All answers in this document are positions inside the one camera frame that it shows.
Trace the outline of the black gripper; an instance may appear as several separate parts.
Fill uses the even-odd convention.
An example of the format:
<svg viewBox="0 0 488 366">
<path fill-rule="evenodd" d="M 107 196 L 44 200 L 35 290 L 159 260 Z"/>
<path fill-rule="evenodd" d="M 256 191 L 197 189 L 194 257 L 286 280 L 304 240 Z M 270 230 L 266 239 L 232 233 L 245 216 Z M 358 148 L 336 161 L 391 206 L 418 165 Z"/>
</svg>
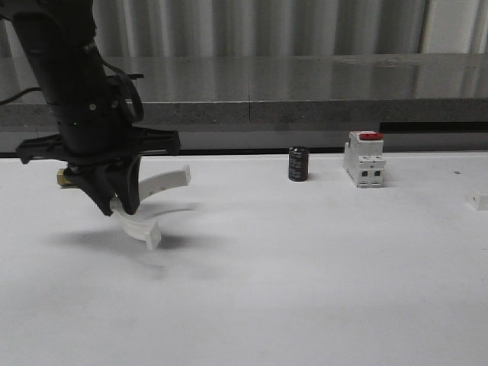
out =
<svg viewBox="0 0 488 366">
<path fill-rule="evenodd" d="M 22 163 L 33 159 L 55 159 L 79 165 L 74 184 L 85 192 L 105 216 L 111 216 L 114 192 L 126 214 L 140 205 L 139 171 L 141 154 L 157 152 L 178 155 L 181 142 L 175 130 L 154 130 L 134 125 L 83 127 L 56 125 L 58 133 L 22 141 L 15 152 Z M 105 163 L 108 166 L 106 178 Z"/>
</svg>

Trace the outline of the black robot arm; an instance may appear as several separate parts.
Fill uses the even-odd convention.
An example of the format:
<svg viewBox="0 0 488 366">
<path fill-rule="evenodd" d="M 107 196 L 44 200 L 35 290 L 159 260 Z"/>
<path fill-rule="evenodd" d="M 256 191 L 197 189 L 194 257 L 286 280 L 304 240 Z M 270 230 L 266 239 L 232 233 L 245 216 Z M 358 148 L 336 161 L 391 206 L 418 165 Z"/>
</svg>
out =
<svg viewBox="0 0 488 366">
<path fill-rule="evenodd" d="M 140 205 L 141 156 L 175 156 L 175 131 L 142 128 L 144 110 L 133 76 L 107 63 L 95 44 L 90 1 L 3 1 L 2 19 L 11 22 L 58 132 L 25 140 L 19 159 L 55 159 L 64 176 L 84 191 L 105 215 L 119 199 L 127 214 Z"/>
</svg>

